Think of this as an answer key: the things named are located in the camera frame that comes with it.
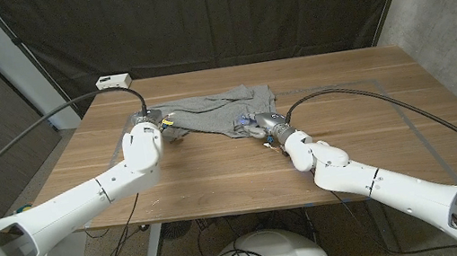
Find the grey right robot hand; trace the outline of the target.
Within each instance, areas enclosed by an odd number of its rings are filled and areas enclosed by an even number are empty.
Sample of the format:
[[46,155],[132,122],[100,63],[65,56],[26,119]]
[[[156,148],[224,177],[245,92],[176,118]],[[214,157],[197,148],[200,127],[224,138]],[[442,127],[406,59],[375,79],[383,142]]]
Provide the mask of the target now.
[[293,128],[286,118],[275,112],[252,113],[241,115],[236,120],[236,126],[255,138],[273,138],[280,145],[293,134]]

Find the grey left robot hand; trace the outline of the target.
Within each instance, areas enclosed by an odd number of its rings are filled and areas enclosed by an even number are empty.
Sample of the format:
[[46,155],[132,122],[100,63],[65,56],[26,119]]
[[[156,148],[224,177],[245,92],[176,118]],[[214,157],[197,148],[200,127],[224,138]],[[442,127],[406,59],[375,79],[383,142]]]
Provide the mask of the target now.
[[131,123],[134,126],[143,122],[156,125],[160,131],[174,125],[174,122],[170,119],[170,115],[164,116],[162,111],[157,109],[148,110],[147,112],[137,111],[131,115]]

